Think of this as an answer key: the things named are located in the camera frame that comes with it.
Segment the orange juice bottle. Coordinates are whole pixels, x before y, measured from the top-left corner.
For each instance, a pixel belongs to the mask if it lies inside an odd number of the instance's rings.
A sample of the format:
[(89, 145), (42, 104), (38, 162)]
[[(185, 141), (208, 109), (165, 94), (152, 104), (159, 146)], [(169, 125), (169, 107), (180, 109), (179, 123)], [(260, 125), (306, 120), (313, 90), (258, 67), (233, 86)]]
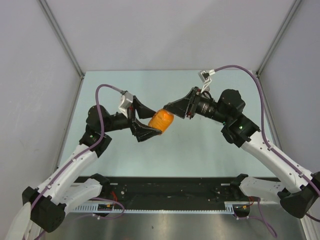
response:
[(174, 121), (174, 115), (165, 109), (158, 110), (148, 123), (148, 126), (160, 130), (163, 134)]

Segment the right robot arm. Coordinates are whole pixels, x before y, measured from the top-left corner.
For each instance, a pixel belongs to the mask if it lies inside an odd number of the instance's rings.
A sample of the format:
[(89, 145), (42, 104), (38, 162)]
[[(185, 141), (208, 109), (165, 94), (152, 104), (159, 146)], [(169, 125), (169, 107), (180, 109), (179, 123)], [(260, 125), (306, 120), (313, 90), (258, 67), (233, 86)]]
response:
[(242, 201), (247, 196), (262, 198), (280, 204), (298, 219), (303, 218), (320, 197), (320, 174), (301, 167), (272, 144), (260, 127), (242, 113), (245, 105), (237, 90), (226, 89), (215, 101), (194, 87), (164, 109), (182, 119), (198, 114), (221, 123), (221, 133), (228, 143), (254, 156), (278, 178), (275, 182), (238, 175), (230, 188), (235, 200)]

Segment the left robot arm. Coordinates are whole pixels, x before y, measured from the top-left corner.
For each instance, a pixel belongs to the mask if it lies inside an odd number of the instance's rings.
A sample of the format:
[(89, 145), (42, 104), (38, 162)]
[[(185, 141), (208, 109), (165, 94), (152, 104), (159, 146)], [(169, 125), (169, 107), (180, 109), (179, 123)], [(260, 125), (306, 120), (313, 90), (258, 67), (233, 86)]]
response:
[(68, 160), (38, 187), (28, 186), (22, 192), (23, 204), (30, 204), (29, 220), (45, 232), (55, 231), (66, 215), (84, 202), (96, 197), (105, 200), (110, 196), (109, 181), (100, 174), (94, 174), (74, 191), (69, 190), (80, 174), (106, 151), (112, 141), (108, 132), (130, 129), (138, 142), (162, 133), (139, 121), (152, 118), (156, 112), (136, 96), (128, 92), (122, 94), (119, 110), (109, 114), (98, 103), (92, 106), (85, 132)]

